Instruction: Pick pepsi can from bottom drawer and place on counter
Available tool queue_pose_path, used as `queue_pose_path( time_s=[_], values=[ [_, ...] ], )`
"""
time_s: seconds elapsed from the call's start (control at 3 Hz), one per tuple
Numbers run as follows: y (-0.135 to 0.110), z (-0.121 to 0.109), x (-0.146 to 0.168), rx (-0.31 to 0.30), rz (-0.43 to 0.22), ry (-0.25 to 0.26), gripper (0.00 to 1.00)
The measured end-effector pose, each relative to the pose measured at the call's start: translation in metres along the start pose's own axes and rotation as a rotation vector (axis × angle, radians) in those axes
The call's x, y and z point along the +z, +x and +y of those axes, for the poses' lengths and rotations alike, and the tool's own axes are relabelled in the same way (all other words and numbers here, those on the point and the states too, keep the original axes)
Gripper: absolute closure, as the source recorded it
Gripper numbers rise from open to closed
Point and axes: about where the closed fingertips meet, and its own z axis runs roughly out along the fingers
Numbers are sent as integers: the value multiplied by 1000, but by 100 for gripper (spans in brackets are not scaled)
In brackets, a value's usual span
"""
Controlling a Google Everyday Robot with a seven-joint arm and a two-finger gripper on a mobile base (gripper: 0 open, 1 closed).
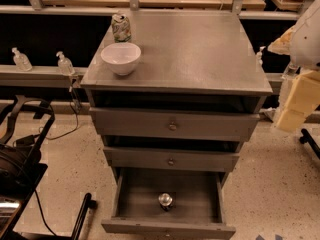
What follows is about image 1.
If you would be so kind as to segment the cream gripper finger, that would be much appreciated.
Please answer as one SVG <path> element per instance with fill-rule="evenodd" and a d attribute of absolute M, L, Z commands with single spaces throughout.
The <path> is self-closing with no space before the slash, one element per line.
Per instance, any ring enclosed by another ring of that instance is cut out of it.
<path fill-rule="evenodd" d="M 320 72 L 302 70 L 289 82 L 288 87 L 289 91 L 280 95 L 276 127 L 292 132 L 320 105 Z"/>

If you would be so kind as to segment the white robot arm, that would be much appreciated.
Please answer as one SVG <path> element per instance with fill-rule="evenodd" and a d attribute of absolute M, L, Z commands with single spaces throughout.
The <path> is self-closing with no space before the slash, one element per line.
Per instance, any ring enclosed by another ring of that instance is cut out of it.
<path fill-rule="evenodd" d="M 275 126 L 286 132 L 299 128 L 320 105 L 320 0 L 315 0 L 293 27 L 290 59 L 300 73 L 285 79 Z"/>

